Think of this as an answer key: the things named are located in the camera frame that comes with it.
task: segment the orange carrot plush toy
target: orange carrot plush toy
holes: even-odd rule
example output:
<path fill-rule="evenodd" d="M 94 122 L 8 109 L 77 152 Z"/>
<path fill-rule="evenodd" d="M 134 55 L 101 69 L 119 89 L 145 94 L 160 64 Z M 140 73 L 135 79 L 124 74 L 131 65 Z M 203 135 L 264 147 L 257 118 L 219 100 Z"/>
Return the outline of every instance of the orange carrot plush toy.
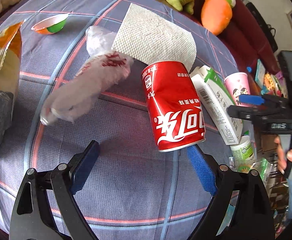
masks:
<path fill-rule="evenodd" d="M 235 4 L 235 0 L 205 0 L 201 12 L 202 25 L 219 35 L 229 24 Z"/>

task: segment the barcode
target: barcode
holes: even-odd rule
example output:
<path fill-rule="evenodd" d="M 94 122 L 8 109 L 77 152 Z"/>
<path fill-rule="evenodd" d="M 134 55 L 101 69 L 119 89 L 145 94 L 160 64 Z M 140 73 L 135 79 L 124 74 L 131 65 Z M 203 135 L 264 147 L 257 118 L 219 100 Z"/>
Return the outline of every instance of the barcode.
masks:
<path fill-rule="evenodd" d="M 199 93 L 201 97 L 203 98 L 203 100 L 206 101 L 207 104 L 213 103 L 213 100 L 210 98 L 210 96 L 208 95 L 205 89 L 200 90 Z"/>

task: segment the coca-cola can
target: coca-cola can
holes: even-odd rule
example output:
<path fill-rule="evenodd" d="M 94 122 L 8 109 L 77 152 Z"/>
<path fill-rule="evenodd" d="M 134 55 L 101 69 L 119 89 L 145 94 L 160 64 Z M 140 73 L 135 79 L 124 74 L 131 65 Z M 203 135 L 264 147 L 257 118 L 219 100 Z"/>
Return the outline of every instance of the coca-cola can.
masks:
<path fill-rule="evenodd" d="M 184 64 L 155 62 L 141 74 L 155 143 L 160 152 L 205 140 L 203 112 Z"/>

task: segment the bed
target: bed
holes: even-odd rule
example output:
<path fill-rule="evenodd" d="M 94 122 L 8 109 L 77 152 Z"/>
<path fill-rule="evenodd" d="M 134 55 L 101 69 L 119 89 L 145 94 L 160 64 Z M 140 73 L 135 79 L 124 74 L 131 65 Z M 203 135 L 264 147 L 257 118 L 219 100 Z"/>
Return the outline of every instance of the bed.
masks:
<path fill-rule="evenodd" d="M 103 93 L 95 107 L 75 123 L 39 121 L 41 106 L 53 90 L 71 80 L 89 57 L 85 30 L 99 25 L 118 31 L 130 3 L 143 6 L 190 31 L 197 46 L 193 68 L 208 65 L 221 78 L 237 72 L 234 58 L 216 36 L 155 0 L 23 0 L 0 19 L 0 30 L 26 19 L 21 27 L 19 93 L 12 126 L 0 146 L 0 228 L 9 232 L 11 212 L 26 170 L 67 163 L 91 140 L 101 154 L 84 186 L 74 196 L 100 239 L 184 240 L 211 200 L 186 150 L 158 152 L 153 140 L 140 74 L 135 60 L 127 80 Z M 62 31 L 40 35 L 30 28 L 40 20 L 69 13 Z M 218 163 L 228 163 L 226 146 L 204 111 L 206 141 L 201 149 Z M 67 234 L 53 193 L 49 201 L 59 230 Z"/>

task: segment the white box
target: white box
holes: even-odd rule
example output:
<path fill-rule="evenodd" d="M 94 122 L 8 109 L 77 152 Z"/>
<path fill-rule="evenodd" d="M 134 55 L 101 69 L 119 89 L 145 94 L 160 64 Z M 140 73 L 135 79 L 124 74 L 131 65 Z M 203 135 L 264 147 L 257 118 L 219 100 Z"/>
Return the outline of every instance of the white box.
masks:
<path fill-rule="evenodd" d="M 231 118 L 227 108 L 234 105 L 229 92 L 215 71 L 208 67 L 196 67 L 190 74 L 200 102 L 214 121 L 226 145 L 238 144 L 243 129 L 241 119 Z"/>

